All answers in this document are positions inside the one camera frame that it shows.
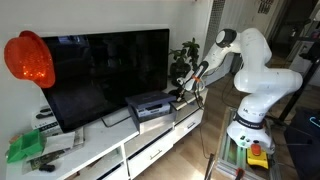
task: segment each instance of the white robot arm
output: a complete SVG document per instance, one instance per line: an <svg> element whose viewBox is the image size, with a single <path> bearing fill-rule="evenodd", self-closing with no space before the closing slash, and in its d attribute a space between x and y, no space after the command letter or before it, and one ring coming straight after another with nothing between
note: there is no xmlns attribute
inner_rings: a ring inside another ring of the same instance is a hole
<svg viewBox="0 0 320 180"><path fill-rule="evenodd" d="M231 29L220 31L216 43L196 72L188 73L184 78L176 93L177 101L183 98L185 91L196 91L203 74L218 68L229 52L241 53L243 59L243 68L234 78L235 87L251 94L241 101L227 133L240 147L248 148L258 143L267 153L273 153L272 138L266 133L263 119L276 101L300 88L302 77L289 69L270 69L265 66L272 54L264 36L257 29L250 28L242 33Z"/></svg>

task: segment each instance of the wooden floor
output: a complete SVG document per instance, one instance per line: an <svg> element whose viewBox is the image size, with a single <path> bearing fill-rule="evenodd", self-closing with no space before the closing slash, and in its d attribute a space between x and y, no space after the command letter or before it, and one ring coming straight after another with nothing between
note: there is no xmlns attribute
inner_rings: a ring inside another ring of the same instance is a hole
<svg viewBox="0 0 320 180"><path fill-rule="evenodd" d="M233 76L231 74L207 86L209 89L202 123L182 138L174 147L147 168L136 179L138 180L193 180L203 179L208 160L203 155L200 131L202 132L204 153L208 157L209 153L215 153L218 147L218 139L226 104L238 107L245 94L240 93L233 87ZM304 105L311 108L320 108L319 100L320 88L308 87L298 101L297 105ZM284 97L276 103L270 110L272 115L279 117L283 107L290 97ZM294 109L288 116L290 119L294 115ZM277 143L284 144L282 137L283 129L273 130L277 136ZM281 163L292 165L286 146L276 149L278 160ZM288 166L281 166L283 179L298 179L294 169Z"/></svg>

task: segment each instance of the white wall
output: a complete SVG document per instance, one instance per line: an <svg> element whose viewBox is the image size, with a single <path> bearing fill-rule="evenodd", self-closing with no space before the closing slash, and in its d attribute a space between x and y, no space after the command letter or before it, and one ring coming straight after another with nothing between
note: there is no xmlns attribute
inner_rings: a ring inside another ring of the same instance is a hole
<svg viewBox="0 0 320 180"><path fill-rule="evenodd" d="M205 42L212 0L1 0L0 53L6 42L22 30L40 36L89 32L115 32L170 28L170 48L195 37ZM0 57L0 179L5 179L4 154L8 140L31 130L32 114L45 104L41 90L32 82L15 79Z"/></svg>
<svg viewBox="0 0 320 180"><path fill-rule="evenodd" d="M279 6L280 0L274 0L268 14L259 14L258 9L260 0L226 0L221 16L219 31L225 28L234 29L242 32L247 28L255 27L261 31L262 34L267 35L267 30L273 17L276 16L275 10ZM229 72L232 63L232 54L228 54L222 67L206 79L206 84L210 84L217 79L223 77Z"/></svg>

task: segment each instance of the black television screen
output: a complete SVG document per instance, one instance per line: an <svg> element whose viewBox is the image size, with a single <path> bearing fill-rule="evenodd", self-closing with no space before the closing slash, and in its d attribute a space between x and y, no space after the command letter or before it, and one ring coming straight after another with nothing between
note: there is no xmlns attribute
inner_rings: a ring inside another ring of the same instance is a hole
<svg viewBox="0 0 320 180"><path fill-rule="evenodd" d="M42 91L64 132L127 106L125 97L167 87L169 29L42 39L56 75Z"/></svg>

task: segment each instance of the tv stand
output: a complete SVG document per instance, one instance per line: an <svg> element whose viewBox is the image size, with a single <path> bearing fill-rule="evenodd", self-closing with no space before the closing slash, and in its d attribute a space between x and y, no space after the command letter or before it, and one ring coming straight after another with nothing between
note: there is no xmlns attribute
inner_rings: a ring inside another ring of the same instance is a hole
<svg viewBox="0 0 320 180"><path fill-rule="evenodd" d="M200 93L204 101L207 92L205 88ZM203 109L193 94L185 98L186 102L172 103L177 116L170 128L139 135L131 118L110 128L96 121L84 127L83 148L50 163L56 166L53 173L23 174L23 163L18 162L7 165L7 179L134 179L200 124Z"/></svg>

